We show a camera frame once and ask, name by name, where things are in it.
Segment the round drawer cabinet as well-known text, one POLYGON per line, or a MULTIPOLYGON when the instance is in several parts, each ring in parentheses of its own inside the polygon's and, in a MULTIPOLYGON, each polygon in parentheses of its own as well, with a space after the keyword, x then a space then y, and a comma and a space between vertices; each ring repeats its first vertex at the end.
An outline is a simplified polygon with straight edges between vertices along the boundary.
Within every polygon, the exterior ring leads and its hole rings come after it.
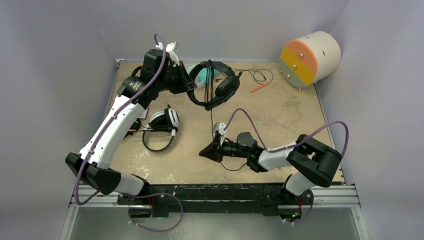
POLYGON ((332 35, 315 31, 283 47, 280 72, 292 86, 304 89, 334 72, 341 57, 341 47, 332 35))

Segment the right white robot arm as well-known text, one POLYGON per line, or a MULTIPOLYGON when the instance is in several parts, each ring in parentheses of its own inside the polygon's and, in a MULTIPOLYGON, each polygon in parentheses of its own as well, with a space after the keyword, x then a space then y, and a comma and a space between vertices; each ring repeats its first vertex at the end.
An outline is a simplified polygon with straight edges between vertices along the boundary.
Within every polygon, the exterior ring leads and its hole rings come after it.
POLYGON ((294 167, 297 171, 287 177, 280 191, 282 200, 288 204, 314 186, 328 188, 343 158, 340 152, 307 134, 299 135, 296 141, 278 151, 259 146, 250 132, 240 133, 236 141, 217 133, 199 156, 217 163, 224 157, 245 158, 246 165, 256 173, 294 167))

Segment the black headphones with cable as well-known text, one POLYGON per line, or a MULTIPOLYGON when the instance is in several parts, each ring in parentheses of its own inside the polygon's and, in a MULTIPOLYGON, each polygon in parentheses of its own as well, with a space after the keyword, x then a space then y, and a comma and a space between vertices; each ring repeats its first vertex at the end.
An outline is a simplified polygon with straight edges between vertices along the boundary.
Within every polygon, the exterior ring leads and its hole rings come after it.
POLYGON ((141 127, 141 120, 138 118, 129 128, 124 138, 134 135, 141 127))

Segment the pink orange stick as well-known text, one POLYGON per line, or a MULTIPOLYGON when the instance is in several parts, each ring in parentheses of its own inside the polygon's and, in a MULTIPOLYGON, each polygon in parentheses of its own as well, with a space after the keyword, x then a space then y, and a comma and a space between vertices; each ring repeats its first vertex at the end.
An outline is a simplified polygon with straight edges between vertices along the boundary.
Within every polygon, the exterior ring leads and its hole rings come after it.
POLYGON ((259 85, 259 86, 255 87, 255 88, 253 88, 252 90, 250 90, 250 91, 249 91, 249 93, 256 92, 256 91, 258 91, 258 90, 260 90, 260 89, 262 89, 262 88, 264 88, 264 87, 266 87, 266 86, 270 85, 271 83, 272 83, 272 81, 268 81, 268 82, 266 82, 266 83, 264 83, 264 84, 261 84, 261 85, 259 85))

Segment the black wired earbuds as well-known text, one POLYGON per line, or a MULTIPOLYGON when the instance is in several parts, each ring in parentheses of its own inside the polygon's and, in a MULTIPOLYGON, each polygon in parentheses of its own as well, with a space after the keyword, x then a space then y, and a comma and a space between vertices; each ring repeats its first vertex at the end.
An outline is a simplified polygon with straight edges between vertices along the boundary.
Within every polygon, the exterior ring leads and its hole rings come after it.
POLYGON ((236 73, 236 75, 249 73, 258 85, 264 85, 265 83, 272 82, 274 80, 274 74, 268 68, 233 68, 232 70, 236 73))

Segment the teal cat ear headphones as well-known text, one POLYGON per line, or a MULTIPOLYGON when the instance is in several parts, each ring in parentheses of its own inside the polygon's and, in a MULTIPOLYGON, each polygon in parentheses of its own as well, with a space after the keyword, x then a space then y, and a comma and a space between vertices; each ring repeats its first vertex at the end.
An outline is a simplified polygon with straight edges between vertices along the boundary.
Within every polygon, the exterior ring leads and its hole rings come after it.
MULTIPOLYGON (((197 63, 196 64, 186 64, 185 69, 187 70, 187 73, 190 74, 191 71, 197 65, 198 65, 197 63)), ((192 79, 194 79, 194 82, 196 83, 197 88, 202 88, 203 86, 205 86, 206 84, 209 83, 210 77, 207 76, 207 72, 208 71, 205 68, 202 68, 200 70, 200 72, 195 77, 192 77, 192 79)))

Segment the black headphones with pink mic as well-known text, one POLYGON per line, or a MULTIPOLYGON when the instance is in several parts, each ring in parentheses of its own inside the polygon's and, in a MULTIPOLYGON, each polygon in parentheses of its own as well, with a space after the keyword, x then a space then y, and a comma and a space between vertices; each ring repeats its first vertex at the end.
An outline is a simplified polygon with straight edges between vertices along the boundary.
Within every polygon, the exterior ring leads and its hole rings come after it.
POLYGON ((190 72, 189 76, 191 78, 195 77, 201 69, 206 69, 207 76, 210 77, 209 83, 203 86, 203 100, 200 101, 197 99, 194 90, 189 91, 187 95, 195 105, 201 106, 209 112, 210 128, 213 129, 213 109, 227 102, 236 93, 240 87, 240 77, 242 74, 236 74, 230 66, 221 61, 212 61, 209 59, 198 63, 190 72), (218 86, 214 84, 216 72, 225 76, 218 86))

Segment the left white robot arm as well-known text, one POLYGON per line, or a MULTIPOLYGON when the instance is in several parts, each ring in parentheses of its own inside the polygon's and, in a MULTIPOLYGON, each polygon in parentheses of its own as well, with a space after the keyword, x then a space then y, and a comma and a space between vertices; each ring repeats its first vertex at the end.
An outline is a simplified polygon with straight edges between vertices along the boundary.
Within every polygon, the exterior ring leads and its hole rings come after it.
POLYGON ((112 159, 133 123, 162 91, 174 94, 189 90, 188 74, 174 50, 151 49, 119 87, 110 112, 91 140, 78 152, 70 152, 65 163, 78 182, 100 193, 126 193, 138 205, 146 203, 146 181, 110 168, 112 159))

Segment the white and black headphones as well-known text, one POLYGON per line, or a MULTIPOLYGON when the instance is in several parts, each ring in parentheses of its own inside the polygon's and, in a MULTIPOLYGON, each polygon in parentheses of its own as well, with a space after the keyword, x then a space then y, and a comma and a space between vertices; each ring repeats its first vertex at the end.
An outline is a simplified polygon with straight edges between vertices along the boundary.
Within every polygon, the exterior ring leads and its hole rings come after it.
POLYGON ((149 123, 142 129, 142 144, 151 152, 159 153, 167 150, 175 141, 176 134, 179 130, 180 119, 178 113, 169 104, 163 111, 158 111, 152 114, 149 123), (147 144, 148 132, 167 132, 171 138, 168 144, 161 149, 152 149, 147 144))

